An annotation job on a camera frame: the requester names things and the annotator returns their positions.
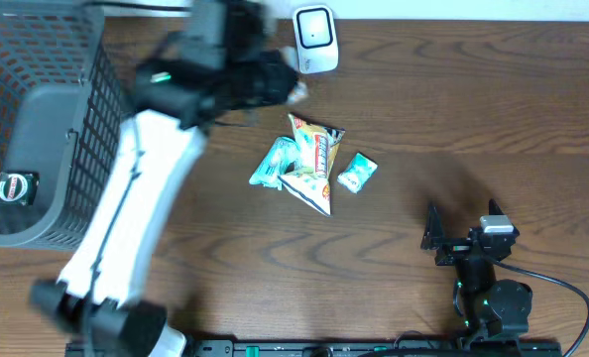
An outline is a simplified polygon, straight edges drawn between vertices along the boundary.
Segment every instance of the blue packet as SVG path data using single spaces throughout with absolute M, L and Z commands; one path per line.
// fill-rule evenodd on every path
M 357 153 L 347 170 L 338 176 L 338 181 L 352 193 L 358 193 L 377 168 L 376 163 Z
M 262 184 L 264 187 L 282 190 L 279 176 L 286 173 L 288 166 L 299 159 L 300 153 L 296 142 L 287 137 L 277 138 L 268 155 L 259 164 L 249 184 Z

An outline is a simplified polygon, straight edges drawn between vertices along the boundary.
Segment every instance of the white rectangular device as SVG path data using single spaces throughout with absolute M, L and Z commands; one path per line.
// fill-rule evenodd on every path
M 293 14 L 298 67 L 303 74 L 319 73 L 338 67 L 338 43 L 332 10 L 315 5 Z

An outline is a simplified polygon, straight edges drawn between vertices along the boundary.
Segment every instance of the plastic bin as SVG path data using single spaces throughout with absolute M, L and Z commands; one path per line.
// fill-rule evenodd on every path
M 122 117 L 102 10 L 0 0 L 0 173 L 39 176 L 34 204 L 0 204 L 0 246 L 73 250 L 108 179 Z

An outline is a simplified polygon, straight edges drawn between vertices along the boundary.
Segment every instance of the small teal packet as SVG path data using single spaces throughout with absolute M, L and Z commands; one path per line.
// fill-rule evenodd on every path
M 347 170 L 338 176 L 338 181 L 352 193 L 358 193 L 377 168 L 376 163 L 357 153 Z
M 268 155 L 255 173 L 248 180 L 249 184 L 262 184 L 264 187 L 282 190 L 282 182 L 279 176 L 286 173 L 288 166 L 294 163 L 299 157 L 299 149 L 296 142 L 291 138 L 277 138 L 275 144 L 268 152 Z

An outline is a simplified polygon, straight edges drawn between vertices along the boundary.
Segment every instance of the snack bag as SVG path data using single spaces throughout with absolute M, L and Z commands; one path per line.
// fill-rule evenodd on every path
M 292 114 L 289 114 L 289 118 L 300 158 L 295 163 L 295 170 L 279 176 L 279 180 L 290 193 L 329 216 L 328 178 L 345 130 L 309 124 Z
M 377 168 L 376 163 L 357 153 L 347 170 L 338 176 L 338 181 L 352 193 L 358 193 Z
M 275 144 L 268 152 L 268 155 L 259 164 L 251 178 L 249 184 L 263 184 L 264 187 L 272 187 L 282 190 L 282 182 L 279 176 L 286 173 L 290 166 L 299 157 L 298 146 L 291 138 L 277 138 Z

